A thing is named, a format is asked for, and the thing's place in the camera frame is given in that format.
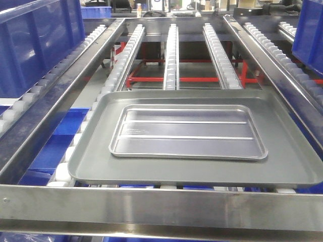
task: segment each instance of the blue plastic bin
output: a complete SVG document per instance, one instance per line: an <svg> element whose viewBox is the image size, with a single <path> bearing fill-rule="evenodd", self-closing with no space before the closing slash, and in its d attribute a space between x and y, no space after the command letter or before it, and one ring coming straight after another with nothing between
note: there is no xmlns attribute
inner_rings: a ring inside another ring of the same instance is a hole
<svg viewBox="0 0 323 242"><path fill-rule="evenodd" d="M20 97L85 37L79 0L37 0L0 14L0 97Z"/></svg>
<svg viewBox="0 0 323 242"><path fill-rule="evenodd" d="M9 0L9 1L0 1L0 11L4 9L14 8L16 6L27 4L35 0Z"/></svg>
<svg viewBox="0 0 323 242"><path fill-rule="evenodd" d="M323 0L303 0L293 55L323 77Z"/></svg>
<svg viewBox="0 0 323 242"><path fill-rule="evenodd" d="M111 17L111 7L82 7L83 19L104 19Z"/></svg>

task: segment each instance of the machine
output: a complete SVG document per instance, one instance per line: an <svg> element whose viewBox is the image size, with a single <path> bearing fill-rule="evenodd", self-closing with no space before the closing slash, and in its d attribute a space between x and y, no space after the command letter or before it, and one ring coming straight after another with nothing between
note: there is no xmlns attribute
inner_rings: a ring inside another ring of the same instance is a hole
<svg viewBox="0 0 323 242"><path fill-rule="evenodd" d="M84 42L6 113L11 123L2 116L0 231L321 241L323 195L300 191L323 181L323 82L292 56L298 21L85 20ZM116 43L118 61L48 186L17 185ZM185 77L184 62L212 63L216 75ZM163 74L140 76L147 63ZM143 82L163 85L135 90Z"/></svg>

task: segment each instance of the baking tray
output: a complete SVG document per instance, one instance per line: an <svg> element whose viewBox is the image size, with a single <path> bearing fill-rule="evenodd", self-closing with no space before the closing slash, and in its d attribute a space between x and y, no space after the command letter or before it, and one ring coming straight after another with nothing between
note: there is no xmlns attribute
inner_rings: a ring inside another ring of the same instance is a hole
<svg viewBox="0 0 323 242"><path fill-rule="evenodd" d="M257 161L267 156L243 105L128 105L109 149L119 157Z"/></svg>
<svg viewBox="0 0 323 242"><path fill-rule="evenodd" d="M116 157L109 144L128 105L244 105L268 156L244 160ZM273 92L264 90L138 91L100 100L71 160L69 173L87 184L308 187L323 180L323 164Z"/></svg>

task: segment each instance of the metal rail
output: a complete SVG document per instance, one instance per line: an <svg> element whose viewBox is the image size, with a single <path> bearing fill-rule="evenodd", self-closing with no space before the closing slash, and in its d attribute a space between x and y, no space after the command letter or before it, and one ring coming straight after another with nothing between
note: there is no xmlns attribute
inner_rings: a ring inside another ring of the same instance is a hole
<svg viewBox="0 0 323 242"><path fill-rule="evenodd" d="M138 24L133 34L131 35L126 47L119 54L117 64L114 66L113 71L110 73L107 83L114 82L114 91L121 91L125 85L126 79L129 75L133 61L135 60L140 48L140 44L145 35L145 28Z"/></svg>
<svg viewBox="0 0 323 242"><path fill-rule="evenodd" d="M168 31L165 57L163 90L179 90L179 35L176 24L171 24Z"/></svg>
<svg viewBox="0 0 323 242"><path fill-rule="evenodd" d="M278 28L279 32L286 38L286 40L293 44L297 28L294 28L293 25L286 22L280 22Z"/></svg>
<svg viewBox="0 0 323 242"><path fill-rule="evenodd" d="M0 197L1 231L229 241L323 237L323 195L2 186Z"/></svg>
<svg viewBox="0 0 323 242"><path fill-rule="evenodd" d="M241 82L210 23L203 26L203 35L222 89L242 89Z"/></svg>
<svg viewBox="0 0 323 242"><path fill-rule="evenodd" d="M285 103L293 111L308 131L316 151L323 151L323 110L313 97L304 90L291 73L282 64L271 58L269 53L248 34L244 28L230 16L224 16L228 30L235 36L241 54L252 70L261 71L259 83L265 85L269 81L283 97Z"/></svg>
<svg viewBox="0 0 323 242"><path fill-rule="evenodd" d="M114 21L0 139L0 183L16 184L125 28Z"/></svg>

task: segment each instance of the roller conveyor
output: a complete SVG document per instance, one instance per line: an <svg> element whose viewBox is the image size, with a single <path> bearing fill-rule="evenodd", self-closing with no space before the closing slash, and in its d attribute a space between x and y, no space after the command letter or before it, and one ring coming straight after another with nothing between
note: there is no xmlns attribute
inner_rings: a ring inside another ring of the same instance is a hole
<svg viewBox="0 0 323 242"><path fill-rule="evenodd" d="M164 90L179 90L179 37L178 27L171 24L168 31L166 44L165 72L164 72Z"/></svg>
<svg viewBox="0 0 323 242"><path fill-rule="evenodd" d="M294 43L297 28L294 28L293 25L290 25L286 22L280 22L278 27L279 32L283 34L291 44Z"/></svg>
<svg viewBox="0 0 323 242"><path fill-rule="evenodd" d="M71 65L71 68L55 81L48 92L35 99L35 103L26 110L25 115L17 120L16 125L3 136L3 141L12 142L17 132L22 134L21 139L14 140L13 143L15 146L21 147L21 150L16 151L8 148L3 142L0 143L1 148L6 150L1 154L2 169L0 178L3 183L14 184L19 179L19 176L24 172L24 168L28 167L28 162L32 161L33 152L30 152L31 154L25 157L24 163L19 157L26 150L37 152L42 147L41 140L43 141L45 138L40 138L40 134L42 133L48 137L52 130L42 128L45 125L44 123L53 123L53 128L55 128L63 113L75 100L75 94L79 93L82 86L85 85L82 82L82 77L91 76L94 66L98 66L102 60L103 53L120 39L119 36L125 30L126 21L115 20L107 26L107 30L103 30L96 40L98 45L90 44L87 50L78 58L75 58L75 63ZM181 36L181 34L187 34L187 29L183 27L184 24L181 20L178 22L172 20L172 23L167 22L167 20L161 20L161 23L164 24L165 22L164 30L161 32L162 35L167 36L165 40L168 40L167 46L169 47L166 47L163 89L175 91L180 86L179 40L181 39L180 37L185 39L185 35ZM217 35L214 29L218 30L218 27L213 28L210 24L207 24L210 22L210 19L197 21L196 38L199 40L205 39L222 89L242 89L239 77L225 55L224 49L219 45L220 40L226 39L227 36ZM152 36L156 31L151 29L148 21L140 21L131 29L133 23L134 20L129 20L129 25L127 25L129 35L127 37L125 34L121 36L121 39L129 39L122 56L111 71L101 93L94 102L58 168L64 169L64 172L67 171L65 166L70 161L75 146L79 144L82 134L86 130L85 127L87 127L95 114L102 97L107 93L125 89L124 84L138 53L140 43L144 39L155 38ZM258 58L252 58L251 61L261 65L267 79L281 93L291 109L300 114L301 120L306 124L306 127L309 127L309 130L313 131L313 136L319 144L321 134L315 132L315 127L308 122L310 118L314 118L312 122L318 122L322 118L319 111L320 106L313 105L314 103L319 104L315 95L317 94L315 92L317 89L313 90L313 86L309 85L308 81L303 81L307 85L302 84L302 80L309 80L306 74L299 72L298 69L294 70L293 63L287 60L288 58L283 53L277 51L279 49L271 45L271 41L265 35L262 35L261 32L258 33L258 30L251 32L256 29L252 24L247 23L245 29L243 29L231 17L225 17L223 23L229 29L229 33L232 34L230 40L238 40L239 49L243 54L245 54L243 50L247 50L246 52L249 51L251 54L252 52L256 53L261 48L264 48L265 51L272 50L270 58L261 55ZM253 38L252 40L257 41L258 44L255 44L255 42L249 43L247 38ZM170 60L172 60L172 65L175 64L175 69L171 70L169 68ZM284 82L284 85L294 86L294 89L286 90L283 83L280 83L282 79L275 79L277 74L274 75L268 71L277 63L282 68L273 68L272 72L287 73L289 79L288 82ZM293 98L290 100L289 92L297 93L301 96L297 96L297 99L301 100L300 105L297 105ZM51 105L48 105L48 107L40 106L40 102L49 102ZM303 108L306 109L311 106L312 108L308 109L310 116L306 117ZM27 122L30 122L28 130L21 132L22 128L26 127ZM39 144L31 149L35 139L39 139ZM16 169L15 175L12 176L14 170L12 167L17 165L21 169L18 171ZM69 178L68 173L65 173L65 177L58 180L63 180L63 183L59 185L61 187L73 186L75 182L75 180ZM239 192L241 188L228 188L228 186L223 190L230 192L112 189L107 187L42 188L1 185L1 196L6 198L5 201L9 200L10 202L2 204L3 213L0 216L2 221L0 228L10 231L81 235L104 234L113 236L120 235L120 232L122 232L122 236L135 234L136 236L159 237L172 234L171 237L176 238L228 241L240 241L242 239L249 241L275 239L280 241L287 237L289 241L310 241L322 236L323 225L319 222L313 223L313 221L322 221L323 219L321 211L322 196L286 194L286 191L281 190L279 187L275 187L275 189L283 192L283 194ZM44 200L47 197L52 197L52 199L45 203ZM88 211L87 208L93 207L93 203L95 203L96 209ZM270 208L270 213L263 208ZM102 216L102 211L106 211L107 216ZM190 219L187 219L188 211L190 211Z"/></svg>

